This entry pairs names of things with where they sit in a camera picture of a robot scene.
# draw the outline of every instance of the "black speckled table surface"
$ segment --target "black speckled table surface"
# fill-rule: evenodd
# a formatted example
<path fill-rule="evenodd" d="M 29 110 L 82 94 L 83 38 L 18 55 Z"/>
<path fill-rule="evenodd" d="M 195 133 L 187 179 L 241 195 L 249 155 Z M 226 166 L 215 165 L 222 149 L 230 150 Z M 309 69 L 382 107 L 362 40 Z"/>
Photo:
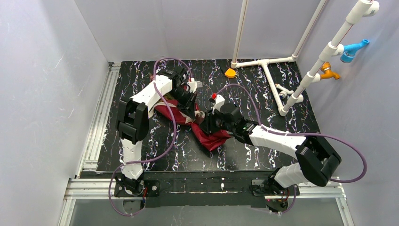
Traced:
<path fill-rule="evenodd" d="M 290 110 L 286 117 L 279 115 L 269 84 L 259 66 L 236 69 L 235 79 L 223 75 L 230 60 L 188 60 L 196 81 L 203 82 L 199 88 L 197 104 L 202 110 L 209 109 L 208 99 L 212 93 L 229 83 L 245 86 L 256 101 L 262 123 L 289 132 L 316 132 L 319 130 L 306 92 L 304 101 Z M 121 142 L 115 129 L 119 100 L 141 91 L 149 82 L 154 61 L 122 62 L 108 118 L 104 142 L 98 160 L 97 171 L 113 171 L 122 161 Z M 178 62 L 166 61 L 160 67 L 173 69 Z M 269 69 L 275 83 L 288 89 L 298 86 L 301 75 L 296 63 L 271 64 Z M 254 107 L 248 96 L 238 87 L 223 91 L 227 101 L 240 107 L 246 118 L 254 119 Z M 293 163 L 294 159 L 276 150 L 245 145 L 234 138 L 212 152 L 201 146 L 189 126 L 177 127 L 177 142 L 164 158 L 143 164 L 146 171 L 219 171 L 219 170 L 274 170 Z M 150 132 L 143 141 L 142 160 L 151 159 L 166 150 L 172 140 L 172 123 L 159 113 L 150 119 Z"/>

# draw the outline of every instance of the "red cloth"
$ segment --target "red cloth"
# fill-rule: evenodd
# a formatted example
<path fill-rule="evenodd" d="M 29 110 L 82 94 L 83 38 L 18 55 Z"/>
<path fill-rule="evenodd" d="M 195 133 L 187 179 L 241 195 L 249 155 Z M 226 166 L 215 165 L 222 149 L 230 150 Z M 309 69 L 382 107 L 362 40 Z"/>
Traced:
<path fill-rule="evenodd" d="M 191 125 L 195 137 L 197 137 L 199 142 L 209 151 L 216 149 L 220 145 L 224 144 L 227 139 L 230 138 L 230 135 L 227 133 L 226 130 L 220 130 L 213 134 L 206 134 L 204 131 L 200 129 L 198 124 L 193 123 L 193 120 L 191 118 L 189 118 L 187 115 L 182 114 L 177 109 L 176 107 L 177 100 L 168 100 L 167 102 L 170 108 L 172 109 L 172 113 L 175 117 L 176 123 L 185 126 Z M 156 104 L 154 109 L 160 112 L 165 117 L 167 117 L 169 120 L 172 120 L 172 117 L 170 116 L 170 113 L 163 102 L 159 102 L 158 104 Z M 195 109 L 196 111 L 199 111 L 197 104 L 195 104 Z"/>

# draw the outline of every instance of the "gray wall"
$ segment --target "gray wall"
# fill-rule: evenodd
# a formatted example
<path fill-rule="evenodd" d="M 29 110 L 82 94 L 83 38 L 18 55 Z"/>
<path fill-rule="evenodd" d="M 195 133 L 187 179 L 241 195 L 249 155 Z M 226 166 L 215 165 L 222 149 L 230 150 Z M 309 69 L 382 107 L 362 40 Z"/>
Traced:
<path fill-rule="evenodd" d="M 9 0 L 0 62 L 0 225 L 53 226 L 107 61 L 73 0 Z"/>
<path fill-rule="evenodd" d="M 242 0 L 75 1 L 108 61 L 232 58 Z M 239 58 L 290 56 L 318 3 L 250 0 Z"/>
<path fill-rule="evenodd" d="M 298 64 L 302 74 L 313 66 L 356 1 L 329 1 L 311 34 Z M 342 44 L 369 39 L 351 64 L 335 57 L 333 70 L 340 80 L 311 84 L 307 89 L 316 119 L 323 133 L 342 137 L 359 147 L 367 158 L 368 172 L 359 182 L 344 186 L 356 225 L 397 225 L 399 205 L 399 1 L 381 0 L 380 12 L 363 18 Z M 337 175 L 356 177 L 359 157 L 333 143 L 343 162 Z"/>

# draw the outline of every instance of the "purple tube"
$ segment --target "purple tube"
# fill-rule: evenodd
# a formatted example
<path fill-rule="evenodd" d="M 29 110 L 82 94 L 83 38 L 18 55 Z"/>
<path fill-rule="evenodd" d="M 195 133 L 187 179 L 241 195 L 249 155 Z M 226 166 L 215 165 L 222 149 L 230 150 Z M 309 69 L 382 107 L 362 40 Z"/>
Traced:
<path fill-rule="evenodd" d="M 260 116 L 259 116 L 258 109 L 256 108 L 255 101 L 254 101 L 254 99 L 251 97 L 250 93 L 248 92 L 248 90 L 247 90 L 245 87 L 243 87 L 243 86 L 241 86 L 241 85 L 239 85 L 239 84 L 234 84 L 234 83 L 232 83 L 232 84 L 228 84 L 228 85 L 226 85 L 225 87 L 221 88 L 221 89 L 217 92 L 217 94 L 219 94 L 219 93 L 222 92 L 224 89 L 226 89 L 227 87 L 230 87 L 230 86 L 238 86 L 238 87 L 242 88 L 242 89 L 248 94 L 249 99 L 251 100 L 251 103 L 252 103 L 252 105 L 253 105 L 254 108 L 255 108 L 256 119 L 258 120 L 259 125 L 262 125 L 262 123 L 261 123 L 261 118 L 260 118 Z M 346 142 L 346 141 L 344 141 L 344 140 L 342 140 L 342 139 L 340 139 L 340 138 L 338 138 L 338 137 L 334 137 L 334 136 L 326 135 L 326 134 L 321 134 L 321 133 L 279 133 L 279 132 L 267 130 L 266 127 L 264 127 L 263 125 L 262 125 L 262 129 L 264 129 L 266 132 L 269 132 L 269 133 L 272 133 L 272 134 L 276 134 L 276 135 L 282 135 L 282 136 L 291 136 L 291 137 L 297 137 L 297 136 L 327 137 L 327 138 L 336 140 L 336 141 L 338 141 L 338 142 L 340 142 L 340 143 L 343 143 L 344 145 L 346 145 L 346 146 L 350 147 L 351 149 L 353 149 L 353 150 L 359 155 L 359 157 L 360 157 L 361 160 L 362 160 L 362 163 L 363 163 L 363 170 L 362 170 L 362 173 L 361 173 L 358 177 L 353 178 L 353 179 L 350 179 L 350 180 L 330 179 L 331 181 L 338 182 L 338 183 L 344 183 L 344 184 L 345 184 L 345 183 L 352 183 L 352 182 L 356 182 L 356 181 L 362 179 L 362 178 L 365 176 L 366 172 L 367 172 L 367 161 L 366 161 L 366 158 L 364 157 L 364 155 L 360 152 L 360 150 L 357 149 L 357 148 L 356 148 L 355 146 L 353 146 L 352 144 L 350 144 L 350 143 L 348 143 L 348 142 Z"/>
<path fill-rule="evenodd" d="M 188 72 L 190 73 L 190 75 L 188 75 L 187 77 L 190 79 L 190 76 L 192 76 L 191 69 L 189 68 L 189 66 L 188 66 L 185 62 L 183 62 L 183 61 L 181 61 L 181 60 L 179 60 L 179 59 L 175 59 L 175 58 L 163 58 L 163 59 L 157 60 L 157 61 L 155 62 L 155 64 L 154 64 L 154 74 L 153 74 L 153 75 L 154 75 L 154 81 L 155 81 L 155 78 L 156 78 L 158 63 L 159 63 L 160 61 L 162 61 L 162 60 L 177 60 L 177 61 L 179 61 L 180 63 L 182 63 L 182 64 L 187 68 Z M 168 109 L 170 115 L 172 116 L 172 123 L 173 123 L 173 139 L 172 139 L 172 142 L 170 143 L 169 147 L 167 148 L 167 150 L 166 150 L 164 153 L 162 153 L 160 156 L 155 157 L 155 158 L 153 158 L 153 159 L 147 159 L 147 160 L 142 160 L 142 161 L 128 161 L 128 162 L 126 162 L 126 163 L 121 164 L 120 166 L 118 166 L 118 167 L 114 170 L 114 172 L 112 173 L 112 177 L 111 177 L 111 180 L 110 180 L 110 185 L 108 186 L 108 199 L 110 200 L 110 203 L 111 203 L 113 209 L 114 209 L 117 213 L 119 213 L 120 215 L 123 215 L 123 216 L 127 216 L 127 217 L 129 217 L 129 216 L 134 216 L 134 215 L 140 213 L 142 210 L 144 210 L 144 208 L 141 209 L 141 210 L 139 210 L 139 211 L 136 212 L 136 213 L 131 213 L 131 214 L 123 213 L 123 212 L 119 211 L 119 210 L 116 208 L 116 206 L 115 206 L 115 204 L 113 203 L 112 198 L 111 198 L 111 186 L 112 186 L 112 181 L 113 181 L 113 178 L 115 177 L 116 172 L 117 172 L 120 168 L 122 168 L 125 164 L 147 163 L 147 162 L 156 161 L 156 160 L 162 158 L 163 156 L 165 156 L 165 155 L 172 149 L 172 147 L 175 145 L 175 141 L 176 141 L 176 120 L 175 120 L 175 116 L 174 116 L 173 113 L 172 113 L 172 109 L 169 107 L 168 103 L 166 102 L 166 99 L 163 97 L 163 95 L 161 94 L 161 92 L 158 90 L 156 83 L 154 83 L 154 88 L 155 88 L 155 91 L 157 92 L 157 94 L 159 95 L 159 97 L 160 97 L 160 98 L 162 99 L 162 101 L 165 103 L 166 108 Z"/>

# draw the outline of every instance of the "yellow plastic object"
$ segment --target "yellow plastic object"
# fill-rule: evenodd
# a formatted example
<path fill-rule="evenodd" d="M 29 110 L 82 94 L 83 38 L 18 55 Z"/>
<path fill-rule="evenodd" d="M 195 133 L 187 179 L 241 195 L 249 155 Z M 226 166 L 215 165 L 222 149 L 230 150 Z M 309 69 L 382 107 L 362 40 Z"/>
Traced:
<path fill-rule="evenodd" d="M 227 71 L 224 73 L 224 75 L 229 78 L 229 79 L 233 79 L 236 77 L 236 71 L 234 69 L 227 69 Z"/>
<path fill-rule="evenodd" d="M 329 62 L 325 62 L 322 66 L 321 66 L 321 71 L 324 73 L 322 75 L 320 75 L 320 79 L 339 79 L 339 74 L 333 72 L 331 70 L 331 64 Z"/>

